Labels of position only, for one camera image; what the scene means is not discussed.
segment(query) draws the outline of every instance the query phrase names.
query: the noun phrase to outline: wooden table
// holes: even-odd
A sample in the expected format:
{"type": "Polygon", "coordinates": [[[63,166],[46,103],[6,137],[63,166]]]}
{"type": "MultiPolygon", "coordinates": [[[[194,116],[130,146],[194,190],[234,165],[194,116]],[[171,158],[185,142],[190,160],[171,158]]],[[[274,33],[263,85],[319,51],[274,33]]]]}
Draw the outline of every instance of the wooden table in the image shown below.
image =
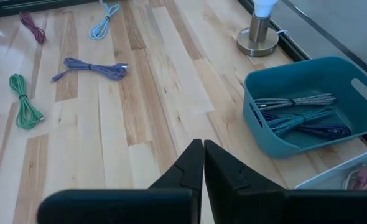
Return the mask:
{"type": "MultiPolygon", "coordinates": [[[[0,19],[0,223],[35,223],[46,196],[70,188],[146,188],[194,138],[211,139],[281,186],[293,188],[367,147],[355,139],[275,160],[262,153],[242,117],[243,80],[254,70],[291,63],[281,49],[249,58],[235,45],[250,15],[235,0],[130,0],[103,40],[88,38],[105,10],[85,4],[34,13],[41,46],[18,16],[0,19]],[[130,64],[113,82],[72,72],[57,83],[65,57],[130,64]],[[45,121],[16,127],[20,73],[45,121]]],[[[202,222],[213,223],[207,191],[202,222]]]]}

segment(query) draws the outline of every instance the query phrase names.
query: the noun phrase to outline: white light bulb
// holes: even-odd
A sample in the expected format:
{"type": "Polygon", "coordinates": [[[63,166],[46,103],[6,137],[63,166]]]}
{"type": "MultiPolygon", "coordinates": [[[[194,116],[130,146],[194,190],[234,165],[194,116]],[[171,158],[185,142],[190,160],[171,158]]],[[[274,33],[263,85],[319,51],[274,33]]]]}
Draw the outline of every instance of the white light bulb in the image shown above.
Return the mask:
{"type": "Polygon", "coordinates": [[[256,17],[264,18],[270,15],[277,0],[253,0],[253,2],[256,17]]]}

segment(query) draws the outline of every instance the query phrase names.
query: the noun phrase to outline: lamp base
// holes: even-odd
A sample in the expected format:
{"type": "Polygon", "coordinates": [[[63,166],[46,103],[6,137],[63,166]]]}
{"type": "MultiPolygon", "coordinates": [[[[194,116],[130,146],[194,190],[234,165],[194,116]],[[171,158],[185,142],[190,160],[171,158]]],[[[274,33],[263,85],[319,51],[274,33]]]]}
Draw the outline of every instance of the lamp base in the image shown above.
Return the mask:
{"type": "Polygon", "coordinates": [[[249,27],[247,27],[239,32],[236,45],[245,55],[262,57],[270,55],[275,51],[277,41],[279,41],[279,36],[276,31],[268,28],[265,41],[253,42],[249,39],[249,27]]]}

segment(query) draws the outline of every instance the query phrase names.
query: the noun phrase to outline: teal plastic basket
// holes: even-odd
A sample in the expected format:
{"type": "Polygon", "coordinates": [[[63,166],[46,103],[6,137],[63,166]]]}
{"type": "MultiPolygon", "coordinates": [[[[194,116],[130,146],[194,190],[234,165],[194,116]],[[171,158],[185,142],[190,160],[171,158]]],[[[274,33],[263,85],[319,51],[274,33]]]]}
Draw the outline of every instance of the teal plastic basket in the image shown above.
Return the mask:
{"type": "MultiPolygon", "coordinates": [[[[259,148],[275,158],[286,158],[367,134],[367,76],[352,63],[338,57],[326,57],[268,68],[246,77],[244,118],[259,148]],[[332,93],[334,115],[317,123],[343,123],[352,135],[329,141],[298,131],[276,136],[267,125],[254,99],[301,98],[332,93]]],[[[290,106],[271,110],[276,114],[302,114],[318,106],[290,106]]]]}

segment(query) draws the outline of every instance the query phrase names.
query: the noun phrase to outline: red cable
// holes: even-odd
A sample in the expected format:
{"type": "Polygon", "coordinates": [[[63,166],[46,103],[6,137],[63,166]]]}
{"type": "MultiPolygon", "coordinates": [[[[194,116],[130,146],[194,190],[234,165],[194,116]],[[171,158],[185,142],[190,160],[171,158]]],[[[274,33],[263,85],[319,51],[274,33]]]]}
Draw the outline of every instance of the red cable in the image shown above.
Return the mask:
{"type": "Polygon", "coordinates": [[[47,39],[44,30],[34,24],[32,16],[28,12],[20,12],[21,22],[34,34],[35,40],[42,44],[47,39]]]}

